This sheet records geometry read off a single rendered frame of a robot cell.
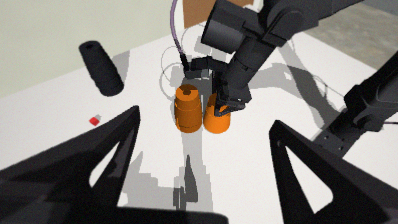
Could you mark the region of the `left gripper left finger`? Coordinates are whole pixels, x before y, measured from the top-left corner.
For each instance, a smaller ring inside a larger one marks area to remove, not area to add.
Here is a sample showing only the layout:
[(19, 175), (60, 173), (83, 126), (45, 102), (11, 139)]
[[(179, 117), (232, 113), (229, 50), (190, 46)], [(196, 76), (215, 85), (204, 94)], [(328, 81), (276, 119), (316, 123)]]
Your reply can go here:
[[(134, 105), (103, 125), (0, 170), (0, 196), (117, 206), (140, 121), (139, 106)], [(118, 142), (91, 187), (93, 170)]]

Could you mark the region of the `black cup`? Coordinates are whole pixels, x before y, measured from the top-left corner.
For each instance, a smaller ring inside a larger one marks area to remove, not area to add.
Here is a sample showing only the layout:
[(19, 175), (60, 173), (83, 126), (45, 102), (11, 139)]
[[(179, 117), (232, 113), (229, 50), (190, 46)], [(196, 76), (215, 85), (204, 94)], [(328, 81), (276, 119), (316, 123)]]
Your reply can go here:
[(121, 77), (117, 72), (117, 75), (109, 81), (106, 82), (95, 82), (96, 87), (102, 90), (108, 90), (116, 87), (121, 81)]
[(120, 83), (116, 87), (114, 87), (112, 89), (108, 89), (108, 90), (99, 89), (99, 91), (103, 96), (111, 97), (111, 96), (118, 95), (119, 93), (122, 92), (123, 89), (124, 89), (124, 83), (121, 80)]
[(116, 66), (100, 42), (86, 41), (79, 46), (79, 51), (93, 81), (106, 82), (117, 75)]

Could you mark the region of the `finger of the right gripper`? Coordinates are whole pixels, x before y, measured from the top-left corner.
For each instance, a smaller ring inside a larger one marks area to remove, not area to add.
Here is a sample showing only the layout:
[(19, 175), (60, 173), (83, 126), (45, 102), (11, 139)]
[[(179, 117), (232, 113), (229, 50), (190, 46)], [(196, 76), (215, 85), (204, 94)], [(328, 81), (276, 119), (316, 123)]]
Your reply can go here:
[[(221, 116), (223, 116), (223, 115), (225, 115), (225, 114), (228, 114), (228, 113), (230, 113), (230, 112), (235, 112), (235, 111), (243, 110), (243, 109), (246, 108), (245, 103), (242, 103), (241, 100), (238, 100), (238, 102), (239, 102), (239, 105), (238, 105), (238, 106), (222, 104), (222, 103), (219, 103), (219, 102), (218, 102), (217, 96), (216, 96), (215, 113), (214, 113), (214, 116), (216, 116), (216, 117), (221, 117)], [(222, 111), (222, 112), (219, 112), (219, 111), (220, 111), (220, 108), (221, 108), (222, 106), (224, 106), (224, 105), (225, 105), (225, 106), (231, 106), (231, 107), (225, 109), (225, 110)]]
[(216, 86), (215, 86), (215, 78), (218, 74), (218, 71), (212, 71), (212, 94), (216, 93)]

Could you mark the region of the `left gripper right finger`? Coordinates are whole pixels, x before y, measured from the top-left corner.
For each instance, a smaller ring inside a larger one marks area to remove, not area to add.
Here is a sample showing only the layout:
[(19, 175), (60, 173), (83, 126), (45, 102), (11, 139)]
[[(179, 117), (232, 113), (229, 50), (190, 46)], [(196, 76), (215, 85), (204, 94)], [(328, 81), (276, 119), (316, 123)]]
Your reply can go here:
[[(269, 130), (284, 224), (398, 224), (398, 189), (315, 144), (281, 120)], [(331, 190), (316, 213), (294, 173), (286, 146)]]

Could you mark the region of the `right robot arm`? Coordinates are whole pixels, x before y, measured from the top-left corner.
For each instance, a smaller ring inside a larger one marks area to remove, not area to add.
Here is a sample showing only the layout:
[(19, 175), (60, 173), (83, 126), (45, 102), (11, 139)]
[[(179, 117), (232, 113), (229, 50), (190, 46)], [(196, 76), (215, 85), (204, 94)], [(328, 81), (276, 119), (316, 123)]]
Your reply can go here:
[[(294, 34), (318, 27), (319, 20), (361, 1), (263, 0), (258, 13), (216, 0), (201, 43), (228, 54), (235, 52), (243, 68), (258, 70)], [(381, 131), (384, 121), (398, 112), (398, 51), (373, 75), (355, 84), (343, 100), (347, 108), (314, 141), (341, 158), (361, 135)]]

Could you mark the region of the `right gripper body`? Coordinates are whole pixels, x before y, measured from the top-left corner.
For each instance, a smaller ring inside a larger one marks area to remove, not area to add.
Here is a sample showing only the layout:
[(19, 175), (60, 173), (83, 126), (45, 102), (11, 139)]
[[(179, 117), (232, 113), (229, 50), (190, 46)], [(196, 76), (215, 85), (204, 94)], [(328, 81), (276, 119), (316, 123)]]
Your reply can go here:
[(249, 103), (252, 100), (248, 83), (260, 68), (258, 70), (243, 68), (243, 64), (234, 53), (229, 63), (213, 59), (209, 55), (191, 60), (192, 71), (203, 69), (218, 71), (215, 86), (219, 103), (238, 106), (238, 99), (242, 103)]

